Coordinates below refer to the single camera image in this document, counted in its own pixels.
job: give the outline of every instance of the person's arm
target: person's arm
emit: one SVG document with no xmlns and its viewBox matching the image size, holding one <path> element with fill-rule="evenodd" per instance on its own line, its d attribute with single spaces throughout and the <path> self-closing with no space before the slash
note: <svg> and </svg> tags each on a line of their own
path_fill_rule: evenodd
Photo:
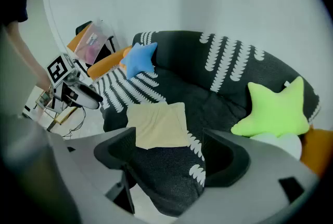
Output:
<svg viewBox="0 0 333 224">
<path fill-rule="evenodd" d="M 31 54 L 26 43 L 23 41 L 19 31 L 19 24 L 17 21 L 11 22 L 6 27 L 9 38 L 13 42 L 13 46 L 18 55 L 21 56 L 22 60 L 28 65 L 28 67 L 37 75 L 38 82 L 36 86 L 48 91 L 51 81 L 47 76 L 44 68 L 36 61 Z"/>
</svg>

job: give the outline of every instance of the green star pillow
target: green star pillow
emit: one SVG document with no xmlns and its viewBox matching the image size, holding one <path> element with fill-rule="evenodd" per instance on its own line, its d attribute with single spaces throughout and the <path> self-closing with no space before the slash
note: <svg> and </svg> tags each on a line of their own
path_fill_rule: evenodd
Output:
<svg viewBox="0 0 333 224">
<path fill-rule="evenodd" d="M 261 133 L 280 135 L 306 133 L 310 126 L 303 114 L 304 82 L 298 76 L 280 93 L 268 88 L 248 83 L 252 100 L 249 116 L 240 120 L 231 128 L 235 135 L 254 136 Z"/>
</svg>

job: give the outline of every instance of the orange armrest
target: orange armrest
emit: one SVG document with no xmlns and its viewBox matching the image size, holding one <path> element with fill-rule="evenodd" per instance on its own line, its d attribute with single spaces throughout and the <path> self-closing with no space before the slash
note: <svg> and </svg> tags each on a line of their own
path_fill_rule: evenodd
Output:
<svg viewBox="0 0 333 224">
<path fill-rule="evenodd" d="M 123 59 L 124 51 L 130 47 L 132 47 L 132 46 L 123 48 L 123 49 L 103 58 L 99 62 L 95 63 L 87 70 L 88 75 L 91 77 L 91 79 L 95 80 L 96 78 L 107 73 L 113 66 L 116 66 L 119 64 L 119 62 Z"/>
</svg>

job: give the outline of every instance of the blue star pillow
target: blue star pillow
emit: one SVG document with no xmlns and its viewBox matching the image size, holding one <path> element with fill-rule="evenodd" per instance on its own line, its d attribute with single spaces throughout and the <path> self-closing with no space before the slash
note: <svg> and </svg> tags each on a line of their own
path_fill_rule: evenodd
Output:
<svg viewBox="0 0 333 224">
<path fill-rule="evenodd" d="M 142 46 L 136 43 L 121 63 L 126 65 L 127 80 L 136 76 L 140 72 L 154 72 L 151 57 L 157 48 L 157 43 Z"/>
</svg>

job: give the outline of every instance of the yellow towel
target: yellow towel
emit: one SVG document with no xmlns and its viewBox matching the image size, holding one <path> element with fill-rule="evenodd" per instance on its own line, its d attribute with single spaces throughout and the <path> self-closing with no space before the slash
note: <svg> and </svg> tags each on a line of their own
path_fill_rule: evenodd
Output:
<svg viewBox="0 0 333 224">
<path fill-rule="evenodd" d="M 128 107 L 127 118 L 127 127 L 136 127 L 137 147 L 189 145 L 184 103 L 132 104 Z"/>
</svg>

